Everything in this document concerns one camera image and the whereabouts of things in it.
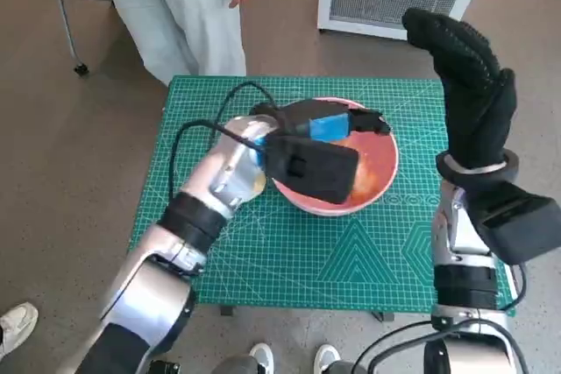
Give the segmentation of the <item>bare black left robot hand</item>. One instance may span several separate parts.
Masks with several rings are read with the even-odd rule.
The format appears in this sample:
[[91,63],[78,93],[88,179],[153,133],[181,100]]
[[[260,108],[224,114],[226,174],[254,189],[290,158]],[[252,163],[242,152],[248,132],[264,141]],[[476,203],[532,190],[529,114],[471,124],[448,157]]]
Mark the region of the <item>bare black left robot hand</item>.
[[280,109],[290,130],[305,138],[332,142],[353,132],[373,132],[387,136],[391,128],[376,109],[354,106],[342,99],[305,99]]

